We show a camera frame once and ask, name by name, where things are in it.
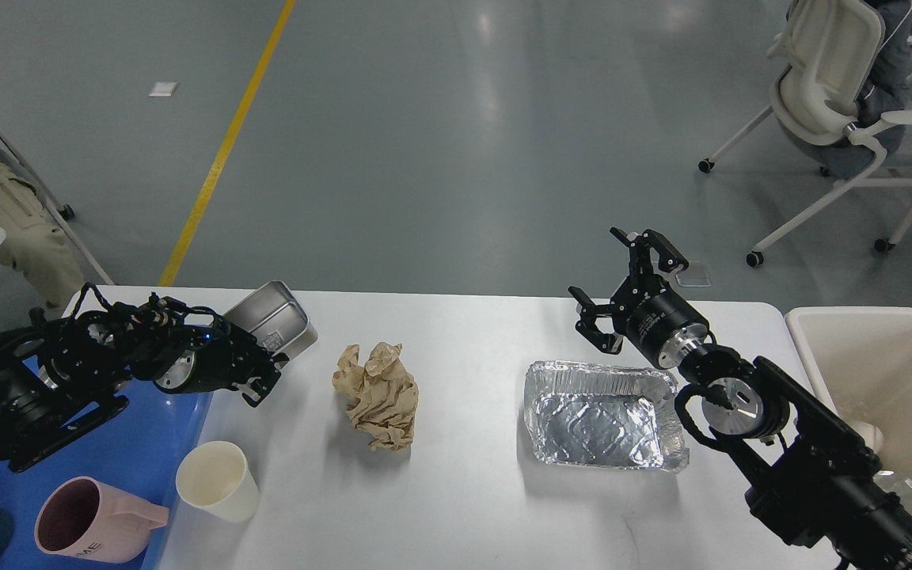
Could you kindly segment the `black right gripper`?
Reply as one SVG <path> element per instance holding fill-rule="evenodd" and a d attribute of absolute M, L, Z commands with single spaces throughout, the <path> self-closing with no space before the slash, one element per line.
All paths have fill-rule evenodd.
<path fill-rule="evenodd" d="M 689 260 L 658 231 L 625 232 L 611 227 L 610 233 L 629 250 L 629 274 L 611 297 L 612 303 L 596 304 L 579 287 L 568 287 L 578 302 L 575 329 L 601 353 L 618 355 L 625 336 L 660 371 L 675 368 L 709 338 L 709 322 L 666 280 L 638 278 L 656 276 L 651 252 L 663 274 L 687 270 Z M 597 321 L 604 317 L 612 317 L 615 332 L 599 328 Z"/>

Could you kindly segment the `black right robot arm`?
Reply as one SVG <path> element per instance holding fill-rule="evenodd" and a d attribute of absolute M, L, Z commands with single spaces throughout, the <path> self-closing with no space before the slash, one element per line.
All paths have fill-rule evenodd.
<path fill-rule="evenodd" d="M 750 514 L 786 545 L 826 538 L 841 569 L 912 569 L 912 515 L 875 482 L 882 462 L 864 438 L 774 362 L 717 342 L 668 282 L 689 263 L 662 234 L 610 232 L 629 250 L 629 274 L 606 304 L 569 288 L 576 331 L 606 354 L 629 340 L 655 368 L 680 373 L 682 426 L 735 463 Z"/>

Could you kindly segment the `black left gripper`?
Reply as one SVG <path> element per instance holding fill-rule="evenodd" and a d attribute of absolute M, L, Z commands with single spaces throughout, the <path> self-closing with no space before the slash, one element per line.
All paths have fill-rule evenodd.
<path fill-rule="evenodd" d="M 291 357 L 260 349 L 256 339 L 238 327 L 221 331 L 189 325 L 168 336 L 156 353 L 154 385 L 164 393 L 231 390 L 250 407 L 263 403 Z"/>

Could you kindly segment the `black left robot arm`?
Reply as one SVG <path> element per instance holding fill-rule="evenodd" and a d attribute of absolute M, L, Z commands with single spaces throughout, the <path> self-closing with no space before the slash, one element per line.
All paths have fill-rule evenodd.
<path fill-rule="evenodd" d="M 256 407 L 314 339 L 279 281 L 227 313 L 157 293 L 109 302 L 87 283 L 68 317 L 36 308 L 28 327 L 0 332 L 0 461 L 23 472 L 115 418 L 131 380 L 166 394 L 230 390 Z"/>

